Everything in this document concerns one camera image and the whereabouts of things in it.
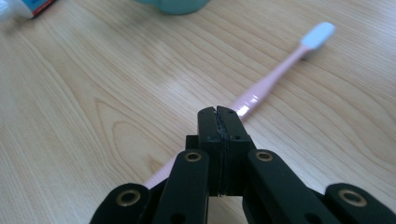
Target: table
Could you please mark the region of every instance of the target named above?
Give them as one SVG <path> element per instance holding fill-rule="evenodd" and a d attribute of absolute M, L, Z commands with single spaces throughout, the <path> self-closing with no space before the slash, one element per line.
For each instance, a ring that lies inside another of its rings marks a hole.
<path fill-rule="evenodd" d="M 229 105 L 313 26 L 335 35 L 244 121 L 321 193 L 346 182 L 396 211 L 396 2 L 212 0 L 170 16 L 62 0 L 0 24 L 0 222 L 89 223 L 116 186 L 176 155 L 196 114 Z M 214 198 L 208 223 L 246 223 Z"/>

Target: wooden table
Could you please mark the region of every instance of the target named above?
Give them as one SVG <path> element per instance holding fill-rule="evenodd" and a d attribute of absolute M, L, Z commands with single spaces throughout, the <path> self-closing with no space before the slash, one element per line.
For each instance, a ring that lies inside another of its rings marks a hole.
<path fill-rule="evenodd" d="M 329 21 L 336 34 L 245 121 L 319 192 L 347 182 L 396 211 L 396 3 L 212 0 L 170 16 L 132 0 L 58 1 L 0 24 L 0 223 L 89 223 L 116 186 L 144 183 Z M 240 198 L 209 223 L 245 223 Z"/>

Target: pink toothbrush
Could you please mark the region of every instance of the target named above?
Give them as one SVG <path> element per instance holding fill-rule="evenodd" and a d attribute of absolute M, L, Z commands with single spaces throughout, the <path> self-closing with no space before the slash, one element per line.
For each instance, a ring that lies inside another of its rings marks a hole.
<path fill-rule="evenodd" d="M 270 93 L 275 84 L 295 63 L 307 54 L 318 50 L 333 34 L 334 30 L 334 25 L 328 22 L 317 25 L 301 39 L 300 46 L 283 63 L 250 87 L 230 108 L 238 114 L 240 119 L 244 119 Z M 176 157 L 166 163 L 160 171 L 148 180 L 145 183 L 146 188 L 151 189 L 165 180 L 172 170 L 175 159 Z"/>

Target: wood surface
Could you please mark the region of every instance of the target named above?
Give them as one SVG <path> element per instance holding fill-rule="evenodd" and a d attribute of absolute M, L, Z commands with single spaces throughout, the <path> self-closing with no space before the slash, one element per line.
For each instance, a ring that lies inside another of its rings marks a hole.
<path fill-rule="evenodd" d="M 395 1 L 211 0 L 170 16 L 61 0 L 0 23 L 0 223 L 89 223 L 184 147 L 199 110 L 230 105 L 322 21 L 335 35 L 245 127 L 309 188 L 350 183 L 396 212 Z M 246 223 L 241 199 L 211 199 L 208 223 Z"/>

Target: white cap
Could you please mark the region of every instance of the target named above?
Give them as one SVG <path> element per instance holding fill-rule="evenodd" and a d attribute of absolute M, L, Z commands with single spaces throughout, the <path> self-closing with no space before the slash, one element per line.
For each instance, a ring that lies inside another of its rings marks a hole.
<path fill-rule="evenodd" d="M 6 21 L 13 16 L 13 10 L 7 0 L 0 0 L 0 21 Z"/>

